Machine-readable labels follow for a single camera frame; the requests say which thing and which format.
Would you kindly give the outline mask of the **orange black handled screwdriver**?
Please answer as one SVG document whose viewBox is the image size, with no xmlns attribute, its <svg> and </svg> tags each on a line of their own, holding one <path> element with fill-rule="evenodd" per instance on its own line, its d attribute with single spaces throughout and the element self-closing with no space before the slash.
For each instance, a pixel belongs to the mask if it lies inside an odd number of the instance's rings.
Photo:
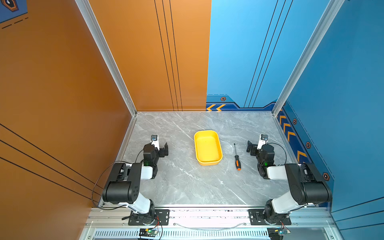
<svg viewBox="0 0 384 240">
<path fill-rule="evenodd" d="M 237 168 L 238 171 L 240 171 L 242 168 L 241 168 L 240 158 L 239 158 L 239 155 L 238 155 L 238 153 L 237 153 L 236 144 L 234 144 L 234 151 L 235 151 L 235 163 L 236 163 L 236 168 Z"/>
</svg>

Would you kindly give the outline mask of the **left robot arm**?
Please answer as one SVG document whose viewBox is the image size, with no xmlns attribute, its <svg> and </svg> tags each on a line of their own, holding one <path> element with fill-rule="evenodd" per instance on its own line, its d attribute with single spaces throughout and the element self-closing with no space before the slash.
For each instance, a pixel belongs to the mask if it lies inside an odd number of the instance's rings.
<svg viewBox="0 0 384 240">
<path fill-rule="evenodd" d="M 146 144 L 144 159 L 139 163 L 115 163 L 102 192 L 104 202 L 132 210 L 128 216 L 134 223 L 150 225 L 156 221 L 155 205 L 140 193 L 142 180 L 153 180 L 158 173 L 158 161 L 169 155 L 169 146 L 157 148 Z"/>
</svg>

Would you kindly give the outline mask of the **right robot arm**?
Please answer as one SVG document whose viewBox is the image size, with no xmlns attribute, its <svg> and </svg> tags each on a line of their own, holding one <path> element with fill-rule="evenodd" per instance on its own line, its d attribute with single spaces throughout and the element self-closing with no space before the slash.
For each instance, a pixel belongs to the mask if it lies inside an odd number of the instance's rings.
<svg viewBox="0 0 384 240">
<path fill-rule="evenodd" d="M 332 201 L 332 191 L 312 163 L 275 165 L 275 151 L 267 141 L 258 144 L 247 142 L 247 152 L 255 156 L 259 174 L 266 180 L 286 180 L 289 191 L 266 202 L 262 213 L 254 218 L 266 224 L 285 224 L 291 212 L 310 204 L 318 205 Z"/>
</svg>

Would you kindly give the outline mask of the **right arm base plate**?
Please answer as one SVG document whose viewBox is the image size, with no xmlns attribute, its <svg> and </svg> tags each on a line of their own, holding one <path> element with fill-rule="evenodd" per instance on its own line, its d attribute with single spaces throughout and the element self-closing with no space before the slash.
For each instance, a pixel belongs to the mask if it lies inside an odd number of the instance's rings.
<svg viewBox="0 0 384 240">
<path fill-rule="evenodd" d="M 288 214 L 267 213 L 264 209 L 250 209 L 248 214 L 252 226 L 292 224 Z"/>
</svg>

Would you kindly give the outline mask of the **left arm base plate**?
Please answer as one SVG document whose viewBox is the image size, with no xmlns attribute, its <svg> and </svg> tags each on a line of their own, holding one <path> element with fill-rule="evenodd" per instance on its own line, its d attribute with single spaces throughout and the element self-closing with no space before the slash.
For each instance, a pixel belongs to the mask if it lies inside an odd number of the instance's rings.
<svg viewBox="0 0 384 240">
<path fill-rule="evenodd" d="M 154 209 L 147 214 L 131 214 L 129 217 L 129 226 L 155 226 L 158 221 L 162 226 L 168 226 L 170 220 L 170 210 Z"/>
</svg>

